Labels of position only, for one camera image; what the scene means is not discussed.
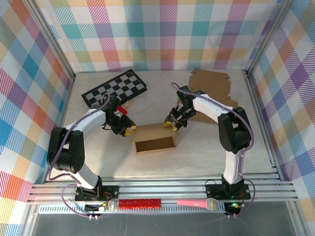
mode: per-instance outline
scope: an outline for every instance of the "checkered board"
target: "checkered board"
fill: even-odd
[[[81,96],[88,107],[99,104],[105,92],[117,96],[118,99],[121,100],[121,104],[124,104],[146,90],[147,85],[139,76],[137,76],[133,70],[128,70]]]

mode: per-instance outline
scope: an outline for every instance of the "colorful plaid backdrop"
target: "colorful plaid backdrop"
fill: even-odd
[[[296,0],[254,73],[286,180],[315,235],[315,0]]]
[[[281,0],[37,2],[72,65],[93,72],[244,68]]]
[[[0,236],[13,236],[46,164],[70,79],[22,0],[0,1]]]

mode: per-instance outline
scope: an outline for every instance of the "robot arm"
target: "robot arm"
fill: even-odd
[[[181,87],[180,90],[192,93],[187,86]],[[194,116],[196,112],[202,112],[218,123],[220,143],[226,152],[222,187],[226,195],[233,195],[244,184],[244,180],[240,176],[243,173],[243,156],[241,153],[250,145],[251,135],[246,126],[233,113],[222,107],[233,110],[249,124],[246,112],[241,107],[236,109],[227,107],[213,100],[203,91],[199,90],[195,94],[205,97],[208,100],[178,91],[177,95],[181,103],[177,107],[172,108],[164,121],[164,125],[172,125],[173,130],[177,131],[182,126],[186,127],[187,120]]]
[[[122,136],[128,136],[131,134],[131,130],[136,128],[134,122],[126,115],[116,112],[118,103],[118,98],[110,96],[109,102],[101,110],[96,111],[101,105],[90,109],[87,114],[91,115],[80,121],[71,130],[57,162],[54,165],[55,169],[63,171],[78,180],[81,183],[81,188],[85,189],[90,195],[99,196],[102,183],[100,177],[94,174],[84,163],[84,139],[100,126],[105,128],[105,126],[108,125],[115,134]],[[77,122],[74,122],[64,128],[55,127],[52,130],[47,154],[48,165],[53,163],[66,133],[76,123]]]

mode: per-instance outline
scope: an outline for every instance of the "flattened cardboard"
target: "flattened cardboard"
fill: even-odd
[[[174,149],[176,133],[163,123],[137,126],[132,140],[135,142],[137,154]]]
[[[228,95],[231,89],[230,77],[226,73],[195,69],[189,78],[188,86],[193,92],[204,91],[214,100],[233,108],[238,107],[238,102],[231,100]],[[216,124],[216,122],[203,113],[197,112],[191,120]]]

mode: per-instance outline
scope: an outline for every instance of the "black mounting plate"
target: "black mounting plate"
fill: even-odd
[[[226,196],[221,184],[206,184],[207,198],[214,198],[217,200],[242,200],[243,197],[241,192],[244,194],[244,200],[251,199],[248,184],[243,184],[242,189],[239,192],[231,194],[230,196]]]
[[[108,199],[112,198],[118,198],[119,194],[119,186],[118,185],[110,185],[110,186],[102,186],[101,187],[102,193],[109,192],[110,194],[107,194]],[[82,201],[82,202],[94,202],[94,201],[100,201],[100,202],[106,202],[107,198],[105,194],[101,194],[99,197],[93,196],[90,194],[86,194],[84,191],[77,192],[75,195],[74,200],[76,202]]]

